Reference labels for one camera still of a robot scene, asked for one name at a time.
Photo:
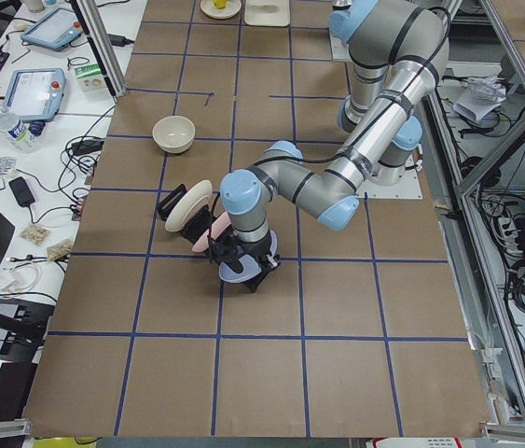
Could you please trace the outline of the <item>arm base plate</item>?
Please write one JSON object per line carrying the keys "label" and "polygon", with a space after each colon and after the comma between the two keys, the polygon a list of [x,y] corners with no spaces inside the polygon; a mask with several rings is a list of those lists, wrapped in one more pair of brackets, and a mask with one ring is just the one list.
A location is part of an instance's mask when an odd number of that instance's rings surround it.
{"label": "arm base plate", "polygon": [[349,46],[343,43],[337,36],[329,34],[332,60],[336,62],[350,62],[351,56]]}
{"label": "arm base plate", "polygon": [[385,200],[421,200],[422,192],[413,156],[403,165],[389,167],[378,161],[370,177],[357,190],[360,198]]}

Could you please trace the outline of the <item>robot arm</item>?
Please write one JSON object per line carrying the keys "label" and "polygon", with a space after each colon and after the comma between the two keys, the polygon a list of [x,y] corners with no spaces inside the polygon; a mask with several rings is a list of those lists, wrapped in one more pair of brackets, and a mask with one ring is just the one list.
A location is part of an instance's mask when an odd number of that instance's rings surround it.
{"label": "robot arm", "polygon": [[348,137],[325,169],[308,169],[297,147],[278,141],[245,169],[220,184],[220,200],[232,226],[227,247],[216,242],[210,256],[220,278],[250,280],[279,265],[267,205],[282,196],[333,231],[343,230],[359,207],[358,188],[431,93],[449,56],[450,13],[409,1],[354,1],[328,19],[331,35],[347,45],[357,84],[343,106]]}

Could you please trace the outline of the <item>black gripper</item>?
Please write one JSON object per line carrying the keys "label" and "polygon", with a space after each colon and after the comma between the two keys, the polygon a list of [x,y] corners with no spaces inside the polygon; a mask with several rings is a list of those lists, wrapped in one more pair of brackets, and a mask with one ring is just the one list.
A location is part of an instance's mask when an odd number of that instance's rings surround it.
{"label": "black gripper", "polygon": [[209,258],[219,265],[219,275],[259,275],[274,271],[281,264],[277,254],[278,239],[274,231],[269,235],[269,253],[266,255],[246,252],[231,231],[218,239],[208,235]]}

